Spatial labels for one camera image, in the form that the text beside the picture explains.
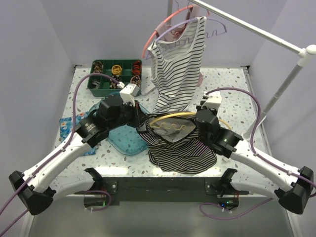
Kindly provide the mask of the yellow plastic hanger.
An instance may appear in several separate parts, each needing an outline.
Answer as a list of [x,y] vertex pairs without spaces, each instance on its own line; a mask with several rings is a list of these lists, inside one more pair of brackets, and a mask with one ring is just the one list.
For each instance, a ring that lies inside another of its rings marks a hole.
[[[158,117],[156,119],[154,119],[153,121],[150,122],[150,127],[151,128],[163,128],[166,130],[170,130],[173,129],[175,131],[180,131],[180,130],[189,130],[185,125],[181,125],[180,127],[177,127],[176,124],[172,123],[169,127],[165,126],[166,123],[162,122],[159,126],[154,126],[154,124],[158,121],[164,120],[164,119],[168,119],[168,118],[173,118],[173,117],[180,117],[180,116],[194,116],[196,114],[196,112],[179,112],[179,113],[171,113],[171,114],[167,114],[167,115],[163,115],[161,117]],[[219,119],[217,117],[215,117],[217,120],[215,122],[211,122],[211,121],[201,121],[198,120],[198,118],[196,118],[197,121],[197,125],[214,125],[215,128],[216,126],[219,125],[219,122],[221,122],[222,124],[224,124],[228,130],[232,130],[232,128],[230,127],[230,125],[223,121],[222,119]]]

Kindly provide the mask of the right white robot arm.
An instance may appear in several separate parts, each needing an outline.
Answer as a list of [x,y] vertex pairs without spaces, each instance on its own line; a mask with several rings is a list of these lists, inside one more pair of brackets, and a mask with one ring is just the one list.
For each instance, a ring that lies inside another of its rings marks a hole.
[[246,178],[237,180],[234,172],[228,171],[220,181],[222,192],[231,194],[238,190],[261,194],[277,199],[292,213],[303,214],[313,190],[314,172],[310,168],[297,168],[252,149],[241,135],[220,126],[215,109],[198,105],[195,125],[199,140],[215,154],[243,163],[266,178],[263,182],[251,182]]

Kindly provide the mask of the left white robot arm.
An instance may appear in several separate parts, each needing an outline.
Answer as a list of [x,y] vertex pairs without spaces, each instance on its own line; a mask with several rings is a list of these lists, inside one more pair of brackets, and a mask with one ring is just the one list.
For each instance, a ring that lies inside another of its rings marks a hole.
[[148,118],[149,113],[138,101],[125,102],[119,95],[106,97],[97,109],[75,125],[74,132],[51,154],[24,172],[10,174],[15,193],[27,211],[35,216],[59,197],[77,192],[100,192],[104,181],[95,168],[85,169],[67,184],[61,184],[55,178],[75,159],[108,138],[110,131],[125,125],[138,128]]

